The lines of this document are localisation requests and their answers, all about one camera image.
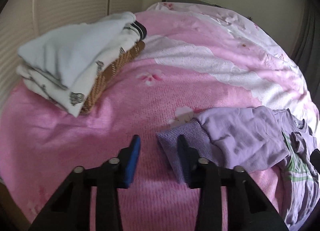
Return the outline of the light blue garment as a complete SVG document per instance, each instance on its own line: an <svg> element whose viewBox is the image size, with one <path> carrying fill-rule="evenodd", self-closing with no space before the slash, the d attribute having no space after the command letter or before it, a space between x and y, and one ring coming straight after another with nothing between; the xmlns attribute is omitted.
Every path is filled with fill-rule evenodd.
<svg viewBox="0 0 320 231"><path fill-rule="evenodd" d="M49 31L18 48L32 68L70 88L80 74L123 31L136 21L131 12L116 13L91 24L71 24Z"/></svg>

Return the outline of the white printed garment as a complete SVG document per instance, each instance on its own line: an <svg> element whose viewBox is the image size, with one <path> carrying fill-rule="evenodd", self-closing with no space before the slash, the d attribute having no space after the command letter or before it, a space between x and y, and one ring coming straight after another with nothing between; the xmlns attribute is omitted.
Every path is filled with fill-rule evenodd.
<svg viewBox="0 0 320 231"><path fill-rule="evenodd" d="M125 27L116 39L102 48L84 72L76 77L71 87L59 86L39 69L32 68L26 63L17 67L17 73L22 76L25 86L30 91L52 101L74 117L78 117L96 78L119 57L120 48L124 51L130 50L137 42L143 41L146 34L146 28L139 22Z"/></svg>

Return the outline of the white louvered wardrobe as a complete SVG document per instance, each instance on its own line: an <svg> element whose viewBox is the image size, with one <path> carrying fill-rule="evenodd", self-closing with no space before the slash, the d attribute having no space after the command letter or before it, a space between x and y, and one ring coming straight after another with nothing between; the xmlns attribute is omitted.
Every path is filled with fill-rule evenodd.
<svg viewBox="0 0 320 231"><path fill-rule="evenodd" d="M20 45L63 25L141 9L142 0L8 0L1 12L1 103L19 81L15 70Z"/></svg>

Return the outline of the grey headboard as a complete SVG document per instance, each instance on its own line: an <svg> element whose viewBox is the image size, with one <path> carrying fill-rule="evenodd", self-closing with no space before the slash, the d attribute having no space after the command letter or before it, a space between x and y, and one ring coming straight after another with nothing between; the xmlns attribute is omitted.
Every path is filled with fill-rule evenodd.
<svg viewBox="0 0 320 231"><path fill-rule="evenodd" d="M188 3L188 4L201 4L206 6L213 6L213 7L219 7L222 8L219 5L211 4L209 2L201 1L201 0L162 0L163 3Z"/></svg>

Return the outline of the pink floral bed blanket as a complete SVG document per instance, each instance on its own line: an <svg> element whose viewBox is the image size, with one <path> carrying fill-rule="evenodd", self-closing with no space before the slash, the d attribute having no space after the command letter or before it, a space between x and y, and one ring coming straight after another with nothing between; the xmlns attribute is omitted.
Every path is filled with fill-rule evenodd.
<svg viewBox="0 0 320 231"><path fill-rule="evenodd" d="M144 51L125 65L90 114L73 117L20 83L1 122L1 176L29 221L77 165L104 162L139 135L135 182L120 192L126 230L193 230L199 191L179 183L157 134L211 108L287 110L319 131L305 79L257 25L226 9L156 4L138 20ZM278 163L250 172L282 213Z"/></svg>

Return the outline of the purple sweatshirt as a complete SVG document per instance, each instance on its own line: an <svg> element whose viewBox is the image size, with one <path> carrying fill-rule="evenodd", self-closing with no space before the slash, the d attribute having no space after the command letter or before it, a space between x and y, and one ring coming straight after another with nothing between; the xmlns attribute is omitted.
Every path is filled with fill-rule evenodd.
<svg viewBox="0 0 320 231"><path fill-rule="evenodd" d="M195 115L188 123L157 134L179 183L184 182L177 152L181 135L200 156L227 169L240 165L247 172L262 171L289 155L271 109L264 106L211 108Z"/></svg>

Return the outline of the lilac shirt green stripes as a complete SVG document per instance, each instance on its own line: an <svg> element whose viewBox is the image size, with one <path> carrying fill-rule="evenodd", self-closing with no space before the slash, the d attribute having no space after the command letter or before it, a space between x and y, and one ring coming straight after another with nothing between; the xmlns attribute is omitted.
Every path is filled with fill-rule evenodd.
<svg viewBox="0 0 320 231"><path fill-rule="evenodd" d="M319 201L319 173L310 162L317 140L304 120L287 110L275 110L289 155L278 163L284 185L281 217L289 230L299 230Z"/></svg>

